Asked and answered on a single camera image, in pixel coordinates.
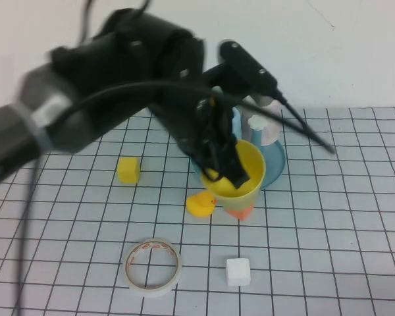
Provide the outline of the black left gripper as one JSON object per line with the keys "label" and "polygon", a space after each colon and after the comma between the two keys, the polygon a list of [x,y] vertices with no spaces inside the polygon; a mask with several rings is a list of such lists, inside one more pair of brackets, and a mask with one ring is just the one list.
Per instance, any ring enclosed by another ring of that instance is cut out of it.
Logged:
{"label": "black left gripper", "polygon": [[158,80],[153,114],[211,182],[226,177],[239,189],[250,178],[232,133],[239,87],[221,74]]}

